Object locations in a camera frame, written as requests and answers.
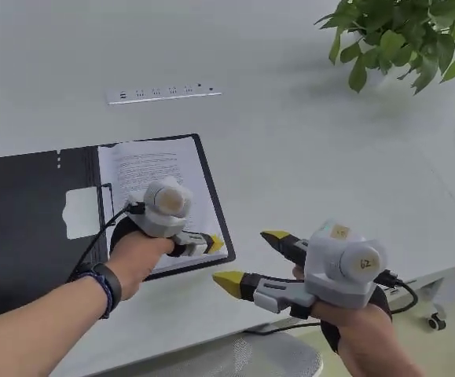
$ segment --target hand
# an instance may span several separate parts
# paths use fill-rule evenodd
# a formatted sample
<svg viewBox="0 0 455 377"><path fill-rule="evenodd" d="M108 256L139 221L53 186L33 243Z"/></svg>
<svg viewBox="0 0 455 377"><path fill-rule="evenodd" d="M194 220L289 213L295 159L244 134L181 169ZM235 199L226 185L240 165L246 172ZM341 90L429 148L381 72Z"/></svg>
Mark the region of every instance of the hand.
<svg viewBox="0 0 455 377"><path fill-rule="evenodd" d="M292 272L295 278L304 279L300 267ZM323 321L337 327L340 334L337 353L351 375L424 375L398 343L391 319L380 307L368 304L363 309L344 309L316 301L311 316L322 320L324 335Z"/></svg>
<svg viewBox="0 0 455 377"><path fill-rule="evenodd" d="M292 270L292 273L296 279L304 279L304 271L297 265ZM326 320L338 328L357 328L361 322L370 321L372 319L371 316L374 316L380 318L385 324L389 324L390 328L392 327L390 318L381 308L375 305L367 305L364 309L356 310L339 308L323 301L317 301L313 305L311 316L319 320Z"/></svg>
<svg viewBox="0 0 455 377"><path fill-rule="evenodd" d="M171 253L173 248L172 240L149 238L141 232L129 233L116 244L106 265L119 279L122 300L134 296L161 256Z"/></svg>

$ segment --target clipboard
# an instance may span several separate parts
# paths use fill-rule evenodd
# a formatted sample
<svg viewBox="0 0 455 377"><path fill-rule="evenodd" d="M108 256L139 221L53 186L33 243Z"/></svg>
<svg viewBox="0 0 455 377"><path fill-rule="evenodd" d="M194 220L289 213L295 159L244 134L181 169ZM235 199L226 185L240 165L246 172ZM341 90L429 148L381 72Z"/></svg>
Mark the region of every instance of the clipboard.
<svg viewBox="0 0 455 377"><path fill-rule="evenodd" d="M157 273L149 280L231 262L236 258L206 155L197 134L191 137L214 204L228 255L226 258ZM0 313L36 300L61 286L92 236L69 240L62 212L66 192L97 187L100 226L105 223L96 146L0 157ZM105 235L87 255L88 262L106 262Z"/></svg>

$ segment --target caster wheel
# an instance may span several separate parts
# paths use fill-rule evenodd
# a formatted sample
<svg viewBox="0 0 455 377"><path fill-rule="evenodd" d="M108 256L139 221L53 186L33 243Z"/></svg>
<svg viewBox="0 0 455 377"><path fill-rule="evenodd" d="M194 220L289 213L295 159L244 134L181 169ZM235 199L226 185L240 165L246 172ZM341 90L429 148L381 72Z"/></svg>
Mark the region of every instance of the caster wheel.
<svg viewBox="0 0 455 377"><path fill-rule="evenodd" d="M440 318L438 318L438 314L432 314L431 317L428 318L427 321L428 321L428 325L436 331L441 331L447 327L446 322L444 320L441 320Z"/></svg>

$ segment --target potted plant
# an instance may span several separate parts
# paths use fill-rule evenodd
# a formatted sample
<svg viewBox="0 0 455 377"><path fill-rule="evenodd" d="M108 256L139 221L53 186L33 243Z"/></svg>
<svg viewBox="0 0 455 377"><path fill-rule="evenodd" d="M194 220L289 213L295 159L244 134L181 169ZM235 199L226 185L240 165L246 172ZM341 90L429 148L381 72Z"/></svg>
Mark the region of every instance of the potted plant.
<svg viewBox="0 0 455 377"><path fill-rule="evenodd" d="M343 63L356 59L349 86L360 92L367 69L384 75L407 66L418 74L415 94L440 71L441 82L455 78L455 0L341 0L334 13L316 24L336 29L329 59ZM341 49L341 35L355 33L356 42Z"/></svg>

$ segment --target white table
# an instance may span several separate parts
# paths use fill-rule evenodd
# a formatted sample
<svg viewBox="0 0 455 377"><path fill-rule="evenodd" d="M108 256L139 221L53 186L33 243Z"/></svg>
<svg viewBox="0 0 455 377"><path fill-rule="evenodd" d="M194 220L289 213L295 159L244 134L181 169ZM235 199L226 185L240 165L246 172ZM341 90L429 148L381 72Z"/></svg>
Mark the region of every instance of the white table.
<svg viewBox="0 0 455 377"><path fill-rule="evenodd" d="M290 276L258 233L326 218L379 238L391 269L455 269L455 81L361 95L327 60L327 0L0 0L0 156L197 132L237 252L142 284L53 375L117 368L282 316L213 284L224 269ZM220 97L108 107L106 89L213 82Z"/></svg>

